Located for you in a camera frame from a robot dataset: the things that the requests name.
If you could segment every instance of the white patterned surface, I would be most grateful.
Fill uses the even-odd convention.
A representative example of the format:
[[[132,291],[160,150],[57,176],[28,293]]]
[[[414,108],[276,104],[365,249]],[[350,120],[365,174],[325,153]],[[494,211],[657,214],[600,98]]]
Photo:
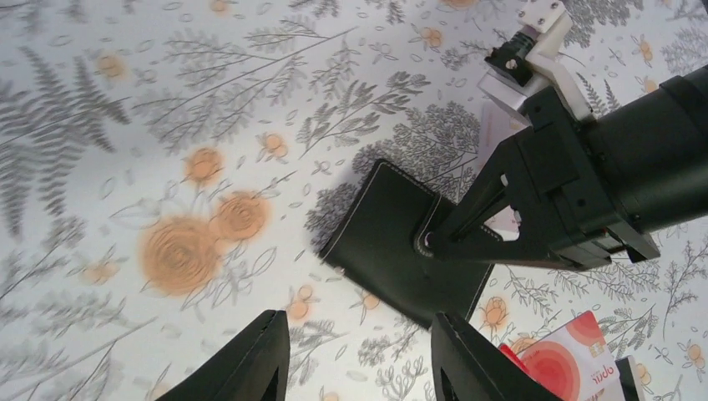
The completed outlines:
[[[501,0],[0,0],[0,399],[155,399],[285,308],[288,399],[434,399],[429,336],[315,257],[374,158],[475,176]],[[697,0],[569,5],[600,113],[708,63]],[[472,324],[520,349],[575,313],[650,399],[708,389],[705,220],[663,256],[497,266]]]

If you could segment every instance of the black plastic part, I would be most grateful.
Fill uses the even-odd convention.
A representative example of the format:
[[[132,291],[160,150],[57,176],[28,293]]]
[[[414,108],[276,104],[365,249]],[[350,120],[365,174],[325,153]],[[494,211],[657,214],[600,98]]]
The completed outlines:
[[[708,69],[669,79],[600,119],[586,137],[638,230],[708,213]]]
[[[632,374],[632,366],[630,357],[618,359],[617,370],[619,370],[619,382],[622,385],[622,393],[625,395],[625,401],[640,401],[639,392],[643,392],[643,388],[637,388],[635,377]]]
[[[427,227],[454,204],[385,160],[364,180],[319,257],[424,328],[436,312],[470,318],[493,265],[440,261],[425,248]],[[501,241],[477,227],[476,242]]]
[[[435,256],[569,270],[606,265],[625,250],[633,261],[657,257],[653,241],[617,210],[555,89],[526,105],[532,127],[497,146],[458,207],[433,228]],[[477,244],[467,227],[506,206],[521,216],[518,239]]]
[[[268,310],[158,401],[284,401],[289,364],[286,313]]]
[[[516,32],[501,47],[494,48],[484,61],[494,71],[523,87],[534,76],[534,71],[526,61],[526,56],[535,44],[536,42],[528,35]]]
[[[560,401],[459,315],[436,314],[431,335],[438,401]]]

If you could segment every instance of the gray leaf print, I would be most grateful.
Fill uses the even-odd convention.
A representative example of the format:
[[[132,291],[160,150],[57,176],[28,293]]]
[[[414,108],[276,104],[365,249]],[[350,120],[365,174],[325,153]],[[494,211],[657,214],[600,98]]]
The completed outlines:
[[[261,33],[252,34],[247,39],[255,41],[254,46],[263,49],[294,43],[294,38],[306,38],[314,43],[283,57],[272,58],[247,53],[230,43],[218,44],[216,38],[207,38],[202,33],[175,33],[168,42],[173,47],[166,57],[168,60],[181,60],[183,66],[178,78],[185,79],[188,88],[201,92],[185,96],[180,91],[150,89],[139,97],[133,111],[149,118],[146,123],[149,132],[166,145],[170,154],[202,140],[222,142],[239,134],[249,126],[259,100],[270,99],[271,104],[283,104],[299,87],[299,80],[305,78],[299,70],[304,65],[302,52],[349,32],[322,37],[311,34],[306,22],[297,18],[281,20],[281,28],[278,29],[259,31]],[[226,78],[229,68],[250,61],[260,62],[260,65],[233,78]],[[263,79],[257,76],[262,69],[277,64],[280,67],[269,77]],[[275,87],[274,91],[268,93],[271,85]]]
[[[376,159],[385,158],[408,174],[458,201],[476,177],[474,165],[481,125],[460,104],[445,108],[430,104],[425,112],[407,109],[407,124],[393,127],[392,140],[380,140],[359,150],[352,161],[366,174]]]
[[[10,233],[22,235],[29,191],[37,186],[45,211],[61,217],[66,208],[67,177],[85,150],[114,153],[104,121],[130,122],[121,105],[110,101],[89,76],[82,58],[74,58],[75,90],[68,90],[53,67],[32,49],[20,50],[34,69],[38,93],[12,92],[0,81],[0,201]]]
[[[688,284],[702,278],[708,279],[708,270],[705,267],[705,259],[708,258],[708,236],[704,236],[703,242],[695,248],[690,241],[687,241],[683,251],[683,261],[672,261],[665,271],[664,291],[669,294],[669,306],[664,315],[663,335],[666,337],[666,322],[671,313],[678,311],[679,307],[698,300],[698,295],[693,291],[682,290]]]
[[[0,348],[0,385],[25,375],[36,375],[62,367],[68,361],[63,350],[50,352],[46,340],[33,344],[28,340]]]
[[[120,372],[120,366],[110,359],[111,352],[113,351],[115,344],[134,332],[137,332],[141,328],[151,324],[154,320],[155,318],[152,318],[145,323],[133,327],[127,332],[112,338],[110,341],[99,346],[98,348],[95,348],[84,355],[78,356],[73,360],[63,361],[61,366],[42,371],[40,373],[42,375],[40,379],[33,380],[29,385],[15,390],[14,393],[8,395],[5,399],[18,399],[23,394],[34,394],[33,392],[36,392],[37,389],[45,383],[54,384],[54,388],[50,389],[49,392],[56,395],[50,399],[63,400],[65,399],[63,397],[67,397],[67,395],[72,393],[79,394],[83,391],[91,392],[93,395],[88,396],[88,399],[99,399],[101,394],[108,394],[108,392],[112,392],[119,384],[119,381],[123,378],[123,375]],[[74,367],[99,354],[102,354],[103,356],[94,368],[88,369],[89,372],[93,371],[88,377],[83,376],[80,378],[73,374]]]
[[[315,233],[311,244],[317,250],[329,241],[354,201],[357,191],[358,188],[352,184],[340,184],[333,190],[317,191],[316,206],[307,212],[307,222],[305,223],[305,228]]]
[[[386,10],[386,22],[391,25],[405,23],[406,15],[403,13],[403,4],[407,0],[366,0],[367,4],[376,6],[377,10]]]
[[[312,8],[312,15],[316,18],[326,16],[339,16],[339,0],[291,0],[288,7],[300,11],[304,8]]]
[[[501,30],[493,29],[499,45],[510,38],[510,35]],[[442,64],[452,71],[459,71],[463,66],[470,64],[473,60],[479,61],[486,57],[492,46],[478,39],[460,41],[459,48],[448,48],[440,55]]]
[[[357,136],[367,135],[378,129],[377,121],[382,114],[395,114],[405,110],[411,95],[430,84],[423,75],[411,75],[399,71],[386,83],[386,91],[377,90],[377,85],[354,81],[340,98],[338,104],[324,103],[312,117],[305,119],[296,141],[305,145],[301,159],[320,141],[334,137],[335,146],[355,145]],[[360,117],[364,109],[373,111]]]
[[[604,80],[604,99],[598,94],[598,91],[593,88],[590,82],[580,73],[576,73],[583,83],[585,89],[585,97],[590,103],[593,113],[598,116],[603,116],[609,112],[619,109],[622,104],[617,100],[612,88],[609,86],[607,79]]]
[[[688,74],[708,63],[708,32],[704,28],[681,28],[674,42],[661,48],[672,74]]]
[[[61,13],[66,15],[67,20],[71,23],[87,23],[89,21],[83,0],[69,0],[67,7]]]
[[[397,362],[404,353],[412,349],[420,327],[405,317],[397,318],[397,326],[400,331],[394,334],[394,338],[386,335],[363,341],[358,351],[359,363],[362,366],[374,367],[386,362],[387,353],[390,353],[393,362]]]
[[[644,261],[631,265],[614,262],[598,267],[593,271],[569,272],[551,271],[555,276],[555,285],[560,285],[564,292],[570,292],[578,298],[588,294],[588,285],[597,287],[610,299],[627,301],[642,292],[658,292],[659,262]]]
[[[565,36],[565,45],[577,43],[582,48],[590,46],[590,39],[596,32],[596,23],[602,26],[626,26],[630,19],[630,7],[644,10],[644,0],[565,0],[564,3],[573,19],[573,27]]]
[[[423,367],[422,357],[414,361],[408,360],[401,368],[400,373],[396,373],[393,366],[387,370],[379,369],[376,385],[382,388],[381,393],[387,400],[404,401],[413,390],[416,381],[427,371],[428,368]]]
[[[325,100],[339,99],[346,91],[345,83],[353,75],[353,67],[359,65],[352,56],[361,53],[349,48],[345,39],[341,41],[341,48],[327,59],[327,69],[318,69],[312,72],[310,89],[316,94],[321,90]]]
[[[137,327],[123,314],[124,307],[125,298],[114,305],[110,293],[103,299],[93,292],[79,296],[68,292],[59,295],[50,293],[36,306],[43,319],[37,322],[35,330],[59,338],[72,327],[83,331],[109,323],[126,328]]]
[[[659,319],[654,314],[654,306],[637,317],[629,308],[617,308],[613,315],[598,320],[609,351],[616,359],[622,358],[628,348],[638,350],[651,338]]]
[[[674,16],[667,18],[667,21],[688,20],[692,23],[708,22],[708,12],[705,10],[702,0],[680,0],[675,6]]]
[[[66,267],[69,260],[66,256],[55,256],[59,247],[68,249],[76,247],[83,238],[83,221],[76,218],[58,219],[51,227],[47,238],[43,241],[43,252],[29,263],[23,259],[19,251],[10,252],[2,260],[4,270],[0,281],[0,317],[17,320],[24,317],[26,311],[2,304],[2,300],[22,284],[35,282]]]
[[[49,0],[13,2],[0,8],[0,18],[14,18],[23,25],[24,35],[34,37],[44,31],[46,21],[43,13],[48,6],[50,6]]]
[[[504,289],[513,289],[511,298],[517,298],[525,307],[531,306],[534,313],[541,317],[548,316],[553,312],[551,302],[557,302],[558,293],[551,289],[548,283],[537,286],[534,280],[517,276],[508,266],[507,270],[509,281],[504,285]]]
[[[345,336],[334,331],[332,320],[310,320],[302,327],[290,327],[291,357],[288,388],[304,385],[315,372],[319,361],[313,356],[319,347]]]
[[[283,18],[280,20],[280,26],[275,28],[257,28],[245,37],[251,48],[266,53],[295,50],[298,38],[325,39],[315,32],[314,23],[302,15]]]

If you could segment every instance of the wallet flap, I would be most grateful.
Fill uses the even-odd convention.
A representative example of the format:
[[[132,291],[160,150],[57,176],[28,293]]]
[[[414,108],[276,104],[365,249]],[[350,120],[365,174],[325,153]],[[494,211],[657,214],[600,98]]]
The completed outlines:
[[[454,204],[386,160],[378,160],[320,258],[425,328],[436,312],[469,319],[493,265],[439,261],[424,246]],[[493,231],[480,232],[501,241]]]

